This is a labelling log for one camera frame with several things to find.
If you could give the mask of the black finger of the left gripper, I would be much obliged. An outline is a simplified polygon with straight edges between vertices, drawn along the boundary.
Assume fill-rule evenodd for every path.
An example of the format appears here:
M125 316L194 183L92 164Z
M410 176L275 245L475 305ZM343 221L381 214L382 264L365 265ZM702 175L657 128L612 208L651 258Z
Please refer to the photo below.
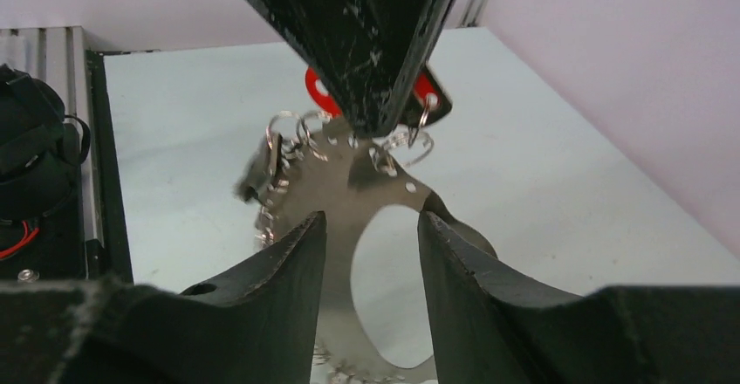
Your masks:
M246 0L318 74L360 138L424 120L412 91L455 0Z

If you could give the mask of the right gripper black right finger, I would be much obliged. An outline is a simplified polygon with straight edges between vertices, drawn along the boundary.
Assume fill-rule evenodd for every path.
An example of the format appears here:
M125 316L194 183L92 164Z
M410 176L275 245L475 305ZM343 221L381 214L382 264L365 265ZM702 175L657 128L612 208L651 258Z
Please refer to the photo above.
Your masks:
M735 286L610 285L584 297L419 217L441 383L736 383Z

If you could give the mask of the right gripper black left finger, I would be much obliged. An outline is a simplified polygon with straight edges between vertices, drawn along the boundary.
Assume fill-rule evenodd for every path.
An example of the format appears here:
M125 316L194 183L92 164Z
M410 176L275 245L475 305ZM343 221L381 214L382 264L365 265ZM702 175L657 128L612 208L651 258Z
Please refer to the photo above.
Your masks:
M181 294L113 276L1 284L4 383L306 383L327 222Z

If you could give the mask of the red tagged key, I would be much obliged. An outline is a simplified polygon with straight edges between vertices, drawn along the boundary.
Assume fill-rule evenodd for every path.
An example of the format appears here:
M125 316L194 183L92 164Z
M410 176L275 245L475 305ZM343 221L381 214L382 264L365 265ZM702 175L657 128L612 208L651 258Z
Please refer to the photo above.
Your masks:
M341 115L338 105L311 67L308 67L305 72L305 87L320 109L332 117ZM431 69L425 66L408 98L400 124L405 127L428 127L444 118L451 110L450 97L443 90Z

